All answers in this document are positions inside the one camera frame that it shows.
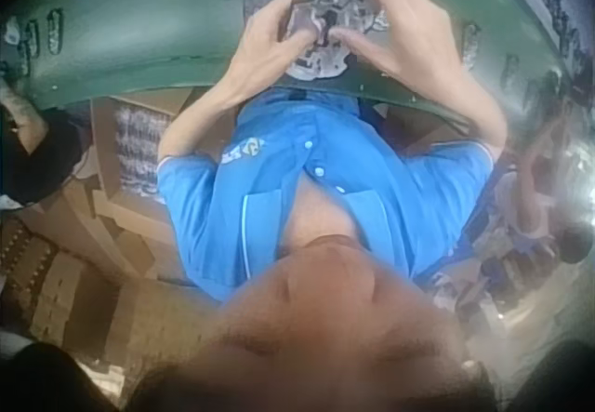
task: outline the metal part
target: metal part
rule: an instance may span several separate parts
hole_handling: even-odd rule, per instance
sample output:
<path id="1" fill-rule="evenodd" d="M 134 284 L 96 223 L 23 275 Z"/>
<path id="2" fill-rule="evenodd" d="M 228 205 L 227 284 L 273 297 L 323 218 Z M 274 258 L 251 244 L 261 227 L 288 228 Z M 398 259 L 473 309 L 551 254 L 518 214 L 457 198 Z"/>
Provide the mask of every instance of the metal part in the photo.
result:
<path id="1" fill-rule="evenodd" d="M 17 46 L 20 42 L 20 26 L 17 17 L 10 17 L 4 29 L 4 41 L 14 47 Z"/>
<path id="2" fill-rule="evenodd" d="M 25 27 L 25 39 L 32 59 L 39 57 L 39 26 L 36 20 L 30 20 Z"/>
<path id="3" fill-rule="evenodd" d="M 374 19 L 375 11 L 368 0 L 311 0 L 294 4 L 286 37 L 313 25 L 318 31 L 318 40 L 289 67 L 287 74 L 304 81 L 341 75 L 347 70 L 345 59 L 350 50 L 329 38 L 329 30 L 333 26 L 344 26 L 366 33 Z"/>
<path id="4" fill-rule="evenodd" d="M 463 65 L 472 70 L 479 55 L 482 28 L 475 23 L 469 23 L 463 29 Z"/>
<path id="5" fill-rule="evenodd" d="M 57 56 L 62 51 L 64 20 L 61 9 L 52 9 L 47 14 L 47 48 Z"/>
<path id="6" fill-rule="evenodd" d="M 387 18 L 387 11 L 386 9 L 381 9 L 376 15 L 374 19 L 374 24 L 372 25 L 372 29 L 374 31 L 384 32 L 390 28 L 389 19 Z"/>

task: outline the hair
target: hair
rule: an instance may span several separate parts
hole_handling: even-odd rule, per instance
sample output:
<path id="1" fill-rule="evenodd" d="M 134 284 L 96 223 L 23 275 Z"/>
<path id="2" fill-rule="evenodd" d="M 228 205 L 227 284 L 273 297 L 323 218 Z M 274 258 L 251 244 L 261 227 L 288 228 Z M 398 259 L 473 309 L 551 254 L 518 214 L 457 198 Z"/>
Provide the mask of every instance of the hair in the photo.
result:
<path id="1" fill-rule="evenodd" d="M 576 264 L 585 260 L 593 248 L 593 226 L 587 222 L 566 226 L 556 237 L 560 260 Z"/>
<path id="2" fill-rule="evenodd" d="M 324 410 L 329 406 L 324 402 Z M 410 412 L 495 412 L 494 388 L 482 375 L 452 394 L 403 399 L 387 410 Z M 180 374 L 174 366 L 149 372 L 131 394 L 123 412 L 245 412 L 253 410 L 241 395 L 214 390 Z M 319 410 L 316 406 L 309 410 Z"/>
<path id="3" fill-rule="evenodd" d="M 117 408 L 65 351 L 36 343 L 0 364 L 4 412 L 117 412 Z"/>

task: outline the man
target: man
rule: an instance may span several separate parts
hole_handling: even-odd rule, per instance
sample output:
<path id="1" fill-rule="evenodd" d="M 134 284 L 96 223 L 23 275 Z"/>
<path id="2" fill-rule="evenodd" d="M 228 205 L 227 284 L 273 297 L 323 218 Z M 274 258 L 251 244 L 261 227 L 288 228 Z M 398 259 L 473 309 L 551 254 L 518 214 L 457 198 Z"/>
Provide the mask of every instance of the man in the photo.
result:
<path id="1" fill-rule="evenodd" d="M 148 377 L 128 410 L 419 410 L 437 399 L 439 410 L 485 410 L 456 328 L 407 279 L 460 235 L 505 146 L 505 118 L 430 0 L 379 0 L 390 49 L 331 35 L 466 116 L 473 139 L 403 159 L 358 118 L 357 100 L 258 96 L 316 37 L 278 41 L 292 1 L 250 19 L 227 73 L 162 137 L 159 188 L 184 267 L 225 305 L 195 364 Z M 221 164 L 195 154 L 247 100 Z"/>
<path id="2" fill-rule="evenodd" d="M 189 277 L 228 299 L 291 253 L 326 235 L 344 235 L 406 278 L 456 242 L 501 154 L 505 118 L 461 65 L 447 13 L 430 0 L 379 0 L 393 45 L 334 28 L 384 73 L 466 116 L 475 138 L 439 145 L 416 159 L 397 156 L 362 122 L 357 100 L 272 90 L 249 101 L 220 166 L 195 154 L 198 140 L 232 107 L 275 83 L 315 39 L 277 41 L 292 0 L 274 0 L 247 23 L 224 77 L 162 137 L 159 188 Z"/>
<path id="3" fill-rule="evenodd" d="M 572 106 L 566 105 L 566 113 L 555 115 L 537 131 L 516 169 L 500 179 L 494 195 L 515 247 L 531 253 L 537 245 L 551 246 L 561 261 L 575 264 L 592 249 L 593 227 L 586 221 L 570 220 L 557 199 L 560 188 L 556 184 L 568 180 L 562 172 L 575 168 L 564 159 L 572 119 L 569 109 Z"/>
<path id="4" fill-rule="evenodd" d="M 60 111 L 40 114 L 0 77 L 0 212 L 35 204 L 81 161 L 82 135 Z"/>

